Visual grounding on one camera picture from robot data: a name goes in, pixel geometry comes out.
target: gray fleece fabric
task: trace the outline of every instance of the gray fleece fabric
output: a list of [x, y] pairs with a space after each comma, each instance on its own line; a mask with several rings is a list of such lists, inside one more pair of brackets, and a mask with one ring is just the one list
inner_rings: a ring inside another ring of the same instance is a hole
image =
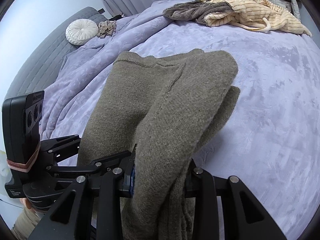
[[208, 3], [201, 0], [192, 2], [178, 3], [163, 11], [163, 16], [177, 21], [195, 21], [201, 25], [207, 25], [204, 17], [209, 13], [224, 13], [234, 10], [227, 2]]
[[227, 52], [200, 49], [165, 58], [123, 52], [114, 62], [78, 165], [138, 144], [134, 195], [121, 214], [124, 239], [191, 239], [194, 199], [184, 198], [185, 176], [191, 155], [235, 107], [237, 71]]

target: gray upholstered headboard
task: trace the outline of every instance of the gray upholstered headboard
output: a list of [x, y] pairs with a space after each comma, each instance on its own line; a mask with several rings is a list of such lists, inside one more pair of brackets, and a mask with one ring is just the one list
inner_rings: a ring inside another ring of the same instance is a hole
[[41, 91], [56, 79], [66, 54], [79, 46], [66, 39], [66, 28], [77, 19], [90, 19], [97, 24], [107, 19], [92, 7], [86, 7], [60, 24], [34, 50], [12, 81], [5, 99]]

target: metal screw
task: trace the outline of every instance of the metal screw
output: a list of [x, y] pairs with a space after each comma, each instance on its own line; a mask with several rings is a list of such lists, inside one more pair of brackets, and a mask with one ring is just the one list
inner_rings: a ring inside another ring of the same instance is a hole
[[122, 172], [121, 168], [114, 168], [112, 171], [114, 174], [120, 174]]
[[238, 182], [239, 182], [239, 178], [238, 178], [237, 176], [231, 176], [231, 177], [230, 177], [230, 181], [231, 181], [232, 183], [238, 183]]
[[193, 171], [196, 173], [196, 174], [201, 174], [203, 172], [203, 169], [201, 168], [194, 168]]
[[85, 181], [85, 176], [79, 176], [77, 177], [77, 182], [81, 183]]

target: lavender blanket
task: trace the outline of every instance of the lavender blanket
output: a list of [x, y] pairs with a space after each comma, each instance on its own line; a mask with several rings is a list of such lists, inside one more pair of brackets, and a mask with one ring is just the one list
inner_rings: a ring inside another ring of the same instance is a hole
[[[225, 50], [238, 64], [233, 85], [241, 94], [227, 124], [195, 161], [212, 175], [239, 176], [287, 238], [296, 240], [320, 204], [320, 50], [305, 34], [209, 28], [161, 16], [188, 1], [156, 2], [119, 20], [111, 38], [94, 38], [70, 53], [45, 91], [42, 139], [82, 136], [122, 51], [166, 57], [195, 48]], [[62, 164], [76, 165], [76, 156]]]

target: round white pillow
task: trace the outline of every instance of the round white pillow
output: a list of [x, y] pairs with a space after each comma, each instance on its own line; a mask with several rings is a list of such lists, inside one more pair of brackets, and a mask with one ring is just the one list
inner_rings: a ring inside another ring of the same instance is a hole
[[66, 29], [66, 38], [73, 45], [84, 45], [87, 41], [97, 36], [97, 24], [88, 19], [78, 19], [69, 24]]

